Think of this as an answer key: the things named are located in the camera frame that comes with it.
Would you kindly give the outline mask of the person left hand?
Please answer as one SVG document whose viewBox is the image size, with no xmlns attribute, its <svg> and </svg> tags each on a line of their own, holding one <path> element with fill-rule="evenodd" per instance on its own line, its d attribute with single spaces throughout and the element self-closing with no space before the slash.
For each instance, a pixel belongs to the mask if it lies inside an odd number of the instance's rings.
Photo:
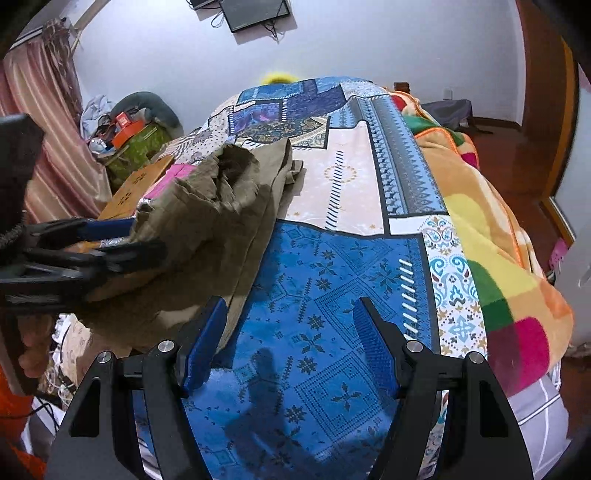
<svg viewBox="0 0 591 480">
<path fill-rule="evenodd" d="M 18 318 L 21 341 L 25 348 L 18 362 L 28 378 L 37 379 L 45 372 L 54 327 L 55 317 L 49 314 Z"/>
</svg>

